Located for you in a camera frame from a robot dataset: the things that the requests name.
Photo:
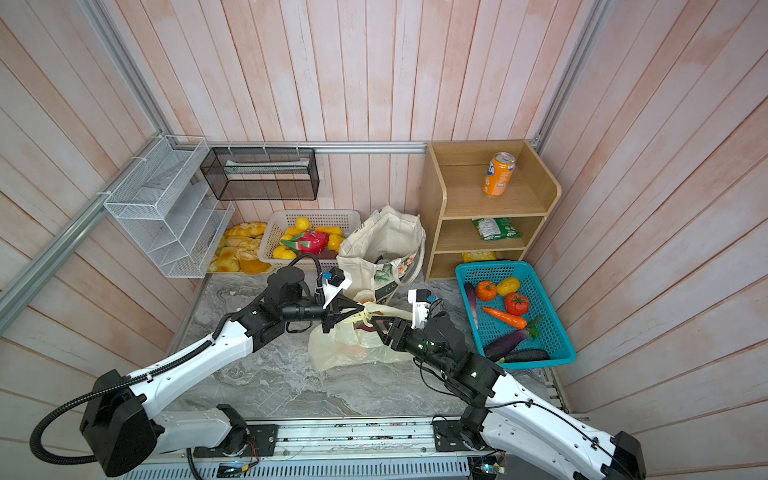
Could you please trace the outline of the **yellow plastic bag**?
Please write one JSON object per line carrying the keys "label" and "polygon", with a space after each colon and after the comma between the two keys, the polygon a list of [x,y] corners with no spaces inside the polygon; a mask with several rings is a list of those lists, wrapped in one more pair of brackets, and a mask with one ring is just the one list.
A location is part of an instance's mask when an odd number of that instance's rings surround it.
{"label": "yellow plastic bag", "polygon": [[373,293],[362,290],[354,300],[365,305],[364,310],[336,324],[329,333],[315,327],[308,340],[308,352],[317,371],[334,367],[368,363],[396,363],[407,361],[411,355],[392,350],[382,343],[372,325],[373,316],[401,318],[411,323],[412,313],[396,307],[374,302]]}

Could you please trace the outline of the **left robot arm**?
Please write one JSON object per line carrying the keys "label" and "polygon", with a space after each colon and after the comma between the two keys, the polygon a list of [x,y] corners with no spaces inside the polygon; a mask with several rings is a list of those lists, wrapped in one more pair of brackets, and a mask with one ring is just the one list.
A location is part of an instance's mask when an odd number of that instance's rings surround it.
{"label": "left robot arm", "polygon": [[[225,314],[203,339],[155,363],[122,376],[111,370],[98,377],[91,392],[55,408],[33,428],[29,448],[53,465],[97,463],[109,477],[126,474],[150,456],[193,447],[239,453],[248,444],[248,425],[234,408],[220,405],[189,420],[172,422],[162,414],[179,396],[215,371],[241,360],[290,332],[294,322],[319,322],[329,332],[362,311],[344,296],[350,273],[333,267],[319,271],[309,288],[303,270],[288,265],[270,275],[265,289],[236,312]],[[78,406],[86,411],[80,433],[91,452],[62,456],[43,444],[45,430]]]}

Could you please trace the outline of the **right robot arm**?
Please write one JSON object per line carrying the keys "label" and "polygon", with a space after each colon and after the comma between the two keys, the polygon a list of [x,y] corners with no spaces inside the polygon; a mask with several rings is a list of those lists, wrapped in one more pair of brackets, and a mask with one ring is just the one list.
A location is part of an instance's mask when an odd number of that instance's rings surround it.
{"label": "right robot arm", "polygon": [[397,317],[372,321],[382,342],[434,369],[448,393],[467,405],[461,435],[519,457],[558,479],[644,479],[640,442],[621,431],[609,434],[553,406],[500,365],[472,351],[445,316],[422,329]]}

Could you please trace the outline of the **canvas tote bag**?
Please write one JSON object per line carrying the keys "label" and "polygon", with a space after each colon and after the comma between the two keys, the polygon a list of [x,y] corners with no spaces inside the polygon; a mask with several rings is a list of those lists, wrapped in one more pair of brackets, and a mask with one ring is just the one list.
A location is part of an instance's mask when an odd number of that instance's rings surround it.
{"label": "canvas tote bag", "polygon": [[338,266],[352,280],[345,295],[386,304],[412,283],[425,258],[426,231],[417,215],[387,205],[374,211],[341,244]]}

